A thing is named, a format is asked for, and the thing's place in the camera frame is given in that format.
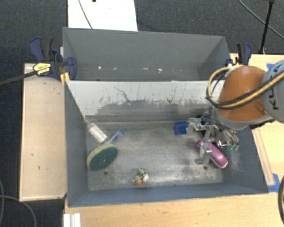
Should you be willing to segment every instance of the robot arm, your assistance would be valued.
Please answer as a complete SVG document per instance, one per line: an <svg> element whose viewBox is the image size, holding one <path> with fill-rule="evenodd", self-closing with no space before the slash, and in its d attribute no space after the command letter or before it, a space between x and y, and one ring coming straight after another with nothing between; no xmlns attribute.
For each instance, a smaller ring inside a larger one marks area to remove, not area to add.
<svg viewBox="0 0 284 227"><path fill-rule="evenodd" d="M271 119L284 123L284 60L267 73L253 66L237 66L227 76L215 102L210 84L219 73L213 74L207 89L207 98L214 106L214 120L232 130Z"/></svg>

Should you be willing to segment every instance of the metal bracket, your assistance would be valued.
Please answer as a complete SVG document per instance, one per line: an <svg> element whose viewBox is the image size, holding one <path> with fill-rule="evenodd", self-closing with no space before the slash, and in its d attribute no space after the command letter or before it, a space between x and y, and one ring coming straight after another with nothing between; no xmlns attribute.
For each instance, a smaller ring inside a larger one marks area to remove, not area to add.
<svg viewBox="0 0 284 227"><path fill-rule="evenodd" d="M210 156L212 155L212 150L209 149L208 144L204 143L199 150L200 153L200 158L195 159L195 162L197 164L203 164L203 165L208 165Z"/></svg>

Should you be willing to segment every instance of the green round sponge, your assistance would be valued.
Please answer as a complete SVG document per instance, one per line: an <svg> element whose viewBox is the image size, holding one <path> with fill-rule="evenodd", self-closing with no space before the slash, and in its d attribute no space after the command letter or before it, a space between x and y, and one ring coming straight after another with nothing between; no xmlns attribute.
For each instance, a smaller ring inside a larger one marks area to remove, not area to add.
<svg viewBox="0 0 284 227"><path fill-rule="evenodd" d="M106 168L118 155L114 144L105 144L94 149L87 157L86 163L90 170L97 171Z"/></svg>

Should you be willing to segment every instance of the blue clamp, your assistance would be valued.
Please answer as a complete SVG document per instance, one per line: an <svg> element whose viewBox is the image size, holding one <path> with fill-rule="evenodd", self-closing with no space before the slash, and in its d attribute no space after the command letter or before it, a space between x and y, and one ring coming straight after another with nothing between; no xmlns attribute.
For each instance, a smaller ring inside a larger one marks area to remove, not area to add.
<svg viewBox="0 0 284 227"><path fill-rule="evenodd" d="M241 65L248 65L248 62L251 58L251 47L247 43L237 43L237 48L238 48L238 63Z"/></svg>
<svg viewBox="0 0 284 227"><path fill-rule="evenodd" d="M186 128L188 127L187 121L177 121L174 123L173 129L175 135L186 134Z"/></svg>
<svg viewBox="0 0 284 227"><path fill-rule="evenodd" d="M36 57L37 62L46 61L50 63L50 71L39 74L39 76L47 76L60 80L59 67L63 67L64 72L68 72L70 79L74 80L77 74L77 64L74 57L68 57L66 61L63 61L63 57L57 49L51 50L51 44L53 39L42 39L41 37L34 38L29 43L29 49L31 53Z"/></svg>

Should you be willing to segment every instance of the blue block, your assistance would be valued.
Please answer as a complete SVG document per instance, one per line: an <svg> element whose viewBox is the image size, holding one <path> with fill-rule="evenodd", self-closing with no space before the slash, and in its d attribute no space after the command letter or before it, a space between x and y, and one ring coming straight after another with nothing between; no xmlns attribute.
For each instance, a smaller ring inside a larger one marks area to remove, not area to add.
<svg viewBox="0 0 284 227"><path fill-rule="evenodd" d="M186 134L186 128L188 127L188 123L186 121L177 121L174 123L173 129L175 131L175 135Z"/></svg>

